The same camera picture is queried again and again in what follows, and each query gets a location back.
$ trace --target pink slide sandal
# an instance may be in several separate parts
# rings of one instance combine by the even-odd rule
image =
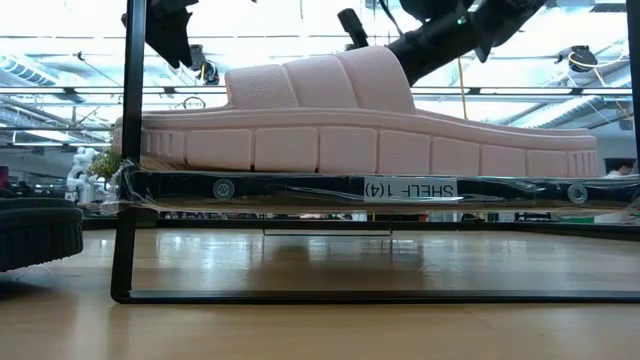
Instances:
[[[417,110],[400,63],[367,47],[226,74],[221,108],[143,114],[150,169],[594,177],[587,130],[522,129]],[[120,148],[121,122],[114,133]]]

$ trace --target black metal frame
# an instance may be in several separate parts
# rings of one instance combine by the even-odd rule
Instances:
[[[538,234],[581,236],[592,239],[624,240],[640,242],[640,226],[612,226],[600,224],[567,224],[553,222],[347,222],[327,220],[196,220],[158,219],[162,229],[262,229],[263,231],[297,230],[310,236],[311,231],[378,231],[380,236],[391,236],[395,231],[511,231]]]
[[[141,110],[142,87],[144,72],[144,46],[147,0],[128,0],[127,3],[127,36],[124,84],[124,125],[122,155],[125,158],[139,161],[141,140]],[[631,73],[634,84],[640,84],[640,3],[627,0],[629,19],[629,43],[631,53]],[[640,110],[640,89],[633,91],[634,110]],[[636,145],[640,154],[640,120],[635,120]],[[137,291],[132,290],[133,259],[136,231],[136,209],[127,208],[118,214],[116,222],[116,244],[112,269],[111,296],[120,303],[147,304],[196,304],[196,303],[224,303],[224,304],[376,304],[376,303],[589,303],[589,302],[619,302],[640,303],[640,291],[316,291],[316,292],[184,292],[184,291]],[[296,223],[295,227],[304,227],[307,222]],[[365,225],[371,229],[380,229],[380,224]],[[438,224],[425,226],[422,230],[455,230],[460,227],[473,226],[483,230],[494,227],[496,230],[533,231],[543,233],[562,233],[571,229],[562,226],[558,229],[548,225],[461,225]],[[612,231],[614,227],[592,227],[600,232]],[[587,228],[573,226],[573,231],[584,232]],[[637,228],[620,227],[616,233],[626,234],[629,231],[637,234]]]
[[[387,175],[157,172],[127,166],[123,199],[183,209],[183,203],[224,211],[256,207],[351,211],[549,211],[570,208],[624,211],[640,202],[640,177],[547,179],[501,177],[415,177]],[[433,181],[455,184],[456,197],[431,195]],[[404,185],[398,188],[398,182]]]

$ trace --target ceiling pipe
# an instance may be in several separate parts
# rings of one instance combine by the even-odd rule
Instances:
[[[65,127],[52,127],[51,125],[47,125],[38,119],[38,116],[32,117],[33,114],[28,114],[25,112],[21,112],[18,108],[9,108],[7,106],[0,106],[0,121],[4,120],[9,122],[9,126],[2,126],[4,124],[0,123],[0,133],[5,132],[14,132],[21,131],[26,132],[36,136],[47,137],[46,135],[42,135],[46,132],[74,132],[79,133],[79,135],[73,135],[73,137],[78,138],[80,141],[101,141],[104,142],[108,136],[99,136],[92,133],[88,133],[88,129],[83,128],[65,128]],[[112,129],[105,128],[105,131],[111,131]]]
[[[44,121],[57,121],[59,123],[63,123],[66,125],[75,125],[71,120],[67,120],[65,118],[53,115],[53,114],[49,114],[46,111],[42,111],[38,108],[35,108],[31,105],[27,105],[24,103],[21,103],[20,101],[17,100],[13,100],[7,96],[0,96],[0,102],[3,102],[5,104],[9,104],[9,105],[13,105],[19,109],[28,111],[32,114],[36,114],[36,115],[40,115],[42,118],[44,118]]]
[[[26,56],[0,54],[0,71],[11,74],[21,81],[27,81],[36,86],[60,86],[60,78],[50,69]],[[56,97],[82,103],[86,99],[75,94],[55,95]]]
[[[626,87],[631,84],[629,67],[614,71],[605,79],[611,87]],[[603,97],[597,95],[581,96],[560,104],[549,104],[541,107],[515,121],[505,121],[506,124],[528,128],[556,128],[568,124],[575,119],[588,115],[606,106]]]

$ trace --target plastic wrap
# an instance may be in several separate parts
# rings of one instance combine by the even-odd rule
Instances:
[[[640,177],[507,178],[148,171],[126,163],[114,199],[158,210],[634,212]]]

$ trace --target robotic arm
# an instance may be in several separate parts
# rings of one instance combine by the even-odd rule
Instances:
[[[187,23],[191,14],[186,7],[198,0],[149,0],[146,42],[171,66],[180,63],[192,67]],[[485,62],[491,48],[505,43],[547,0],[484,0],[478,9],[468,11],[473,0],[400,0],[402,8],[423,25],[404,33],[388,48],[402,64],[411,85],[423,76],[474,50]],[[357,39],[355,47],[366,46],[366,33],[359,21],[340,20],[345,30]]]

